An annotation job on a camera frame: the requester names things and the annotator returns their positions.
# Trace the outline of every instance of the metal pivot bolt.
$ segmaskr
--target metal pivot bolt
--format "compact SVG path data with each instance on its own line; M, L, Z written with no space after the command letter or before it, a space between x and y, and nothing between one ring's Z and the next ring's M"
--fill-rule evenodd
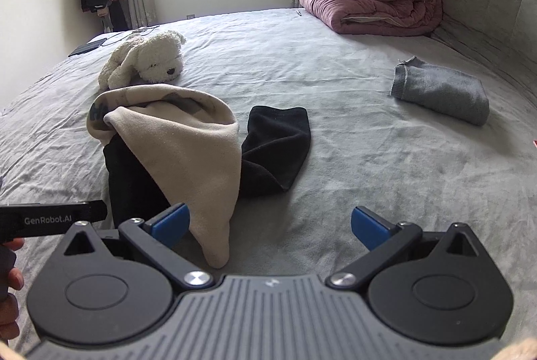
M210 281L210 275L203 271L192 271L185 275L184 281L191 286L202 286Z
M356 283L356 277L349 272L338 272L330 277L330 282L341 288L348 288Z

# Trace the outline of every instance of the bed sheet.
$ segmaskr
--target bed sheet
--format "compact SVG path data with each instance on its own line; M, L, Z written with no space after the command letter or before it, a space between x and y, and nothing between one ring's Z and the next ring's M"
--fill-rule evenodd
M285 195L239 201L222 273L325 277L366 249L350 229L361 204L426 230L469 223L515 292L504 338L535 334L537 321L537 104L517 86L427 37L341 36L300 9L206 17L159 27L187 37L175 81L227 102L246 135L254 105L308 110L312 144ZM102 148L85 128L97 75L114 46L73 56L0 116L0 202L106 197ZM390 97L394 66L413 55L479 77L490 100L484 127ZM58 238L30 239L18 266L26 351L37 342L25 293ZM206 267L186 237L177 252Z

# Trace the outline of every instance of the rolled pink comforter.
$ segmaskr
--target rolled pink comforter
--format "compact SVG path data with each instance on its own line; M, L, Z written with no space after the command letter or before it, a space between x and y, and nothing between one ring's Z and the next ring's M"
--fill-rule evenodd
M418 36L442 20L441 0L299 0L337 33Z

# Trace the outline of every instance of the gray folded sweater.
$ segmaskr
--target gray folded sweater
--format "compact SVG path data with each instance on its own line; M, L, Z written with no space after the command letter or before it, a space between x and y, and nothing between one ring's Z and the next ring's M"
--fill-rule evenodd
M479 79L416 56L395 67L391 95L474 125L489 117L489 99Z

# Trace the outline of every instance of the human hand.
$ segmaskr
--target human hand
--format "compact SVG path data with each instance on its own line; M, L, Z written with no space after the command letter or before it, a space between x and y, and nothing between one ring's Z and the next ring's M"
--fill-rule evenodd
M17 251L24 245L24 239L14 239L11 242L4 244L5 247L12 251ZM7 285L15 290L21 290L24 286L24 278L22 272L17 268L13 268L7 275ZM0 303L0 339L14 339L19 335L19 326L15 322L19 316L19 305L17 299L11 293L7 298Z

